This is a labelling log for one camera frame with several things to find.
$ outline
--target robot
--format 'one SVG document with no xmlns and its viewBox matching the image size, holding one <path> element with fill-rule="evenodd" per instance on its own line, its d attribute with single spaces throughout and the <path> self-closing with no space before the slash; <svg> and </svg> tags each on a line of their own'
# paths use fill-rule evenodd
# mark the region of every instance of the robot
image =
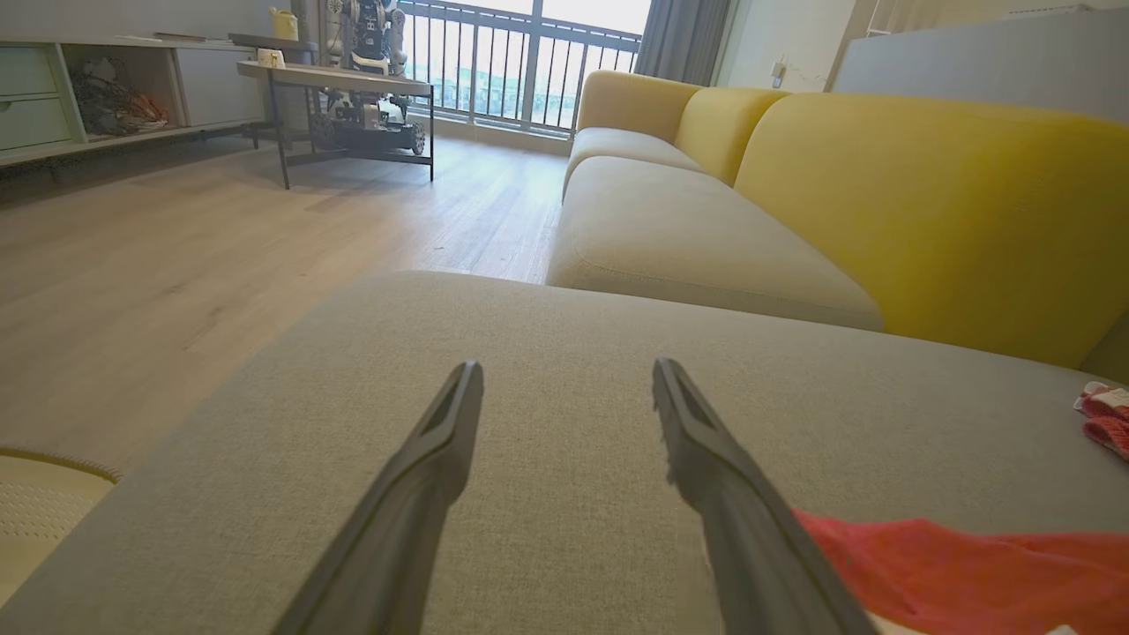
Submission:
<svg viewBox="0 0 1129 635">
<path fill-rule="evenodd" d="M 408 63 L 404 53 L 406 16 L 396 0 L 329 0 L 327 26 L 336 35 L 330 53 L 339 66 L 373 75 L 401 77 Z M 330 113 L 317 122 L 315 133 L 335 146 L 387 150 L 410 149 L 422 155 L 427 141 L 423 127 L 408 123 L 411 98 L 402 95 L 330 92 Z"/>
</svg>

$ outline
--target sky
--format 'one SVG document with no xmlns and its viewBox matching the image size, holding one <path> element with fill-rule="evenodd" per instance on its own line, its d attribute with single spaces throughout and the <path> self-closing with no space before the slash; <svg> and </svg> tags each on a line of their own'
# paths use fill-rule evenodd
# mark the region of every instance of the sky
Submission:
<svg viewBox="0 0 1129 635">
<path fill-rule="evenodd" d="M 516 14 L 533 10 L 533 0 L 465 0 L 464 3 Z M 650 0 L 545 0 L 544 16 L 641 34 L 649 9 Z"/>
</svg>

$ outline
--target green drawer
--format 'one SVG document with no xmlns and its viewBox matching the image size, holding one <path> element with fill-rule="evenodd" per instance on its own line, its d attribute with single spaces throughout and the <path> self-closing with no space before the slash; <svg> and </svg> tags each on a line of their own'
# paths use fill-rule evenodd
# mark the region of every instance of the green drawer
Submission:
<svg viewBox="0 0 1129 635">
<path fill-rule="evenodd" d="M 55 93 L 47 50 L 43 46 L 0 46 L 0 95 Z"/>
<path fill-rule="evenodd" d="M 0 150 L 70 139 L 59 99 L 0 98 Z"/>
</svg>

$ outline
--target gray sofa cushion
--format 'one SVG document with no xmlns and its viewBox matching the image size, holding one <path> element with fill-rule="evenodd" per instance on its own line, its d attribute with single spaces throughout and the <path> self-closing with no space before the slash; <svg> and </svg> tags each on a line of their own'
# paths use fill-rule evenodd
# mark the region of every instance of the gray sofa cushion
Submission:
<svg viewBox="0 0 1129 635">
<path fill-rule="evenodd" d="M 266 634 L 449 369 L 485 369 L 425 633 L 717 633 L 665 480 L 656 356 L 790 504 L 972 532 L 1129 531 L 1129 470 L 1070 408 L 1091 376 L 856 329 L 438 273 L 314 311 L 126 476 L 0 633 Z"/>
<path fill-rule="evenodd" d="M 863 287 L 732 188 L 631 159 L 577 168 L 545 281 L 882 330 Z"/>
<path fill-rule="evenodd" d="M 622 157 L 703 172 L 694 159 L 657 137 L 615 128 L 585 128 L 572 140 L 572 151 L 564 169 L 564 192 L 568 192 L 569 179 L 580 162 L 593 157 Z"/>
</svg>

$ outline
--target fabric upholstery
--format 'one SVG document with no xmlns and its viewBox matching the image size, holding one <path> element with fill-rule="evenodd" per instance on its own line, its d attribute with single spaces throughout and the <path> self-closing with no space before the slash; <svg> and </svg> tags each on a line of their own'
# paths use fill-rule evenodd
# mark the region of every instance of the fabric upholstery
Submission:
<svg viewBox="0 0 1129 635">
<path fill-rule="evenodd" d="M 733 186 L 753 128 L 769 106 L 787 95 L 760 88 L 703 88 L 686 104 L 674 145 L 702 172 Z"/>
<path fill-rule="evenodd" d="M 1089 351 L 1082 369 L 1119 382 L 1129 382 L 1129 313 L 1122 315 Z"/>
<path fill-rule="evenodd" d="M 113 485 L 0 447 L 0 606 Z"/>
<path fill-rule="evenodd" d="M 564 191 L 568 191 L 576 166 L 592 157 L 623 157 L 703 172 L 694 159 L 657 137 L 615 128 L 586 128 L 577 132 L 572 141 L 572 153 L 564 169 Z"/>
<path fill-rule="evenodd" d="M 1129 531 L 1091 376 L 857 329 L 438 273 L 315 310 L 123 479 L 0 609 L 5 635 L 265 635 L 443 383 L 482 362 L 471 479 L 423 633 L 719 633 L 666 482 L 679 359 L 787 501 L 846 521 Z"/>
<path fill-rule="evenodd" d="M 858 281 L 886 330 L 1078 367 L 1129 310 L 1129 129 L 1082 115 L 802 94 L 735 188 Z"/>
<path fill-rule="evenodd" d="M 577 130 L 618 128 L 673 143 L 686 102 L 701 86 L 597 70 L 584 81 Z"/>
<path fill-rule="evenodd" d="M 706 174 L 613 157 L 579 165 L 546 284 L 882 330 L 873 299 Z"/>
</svg>

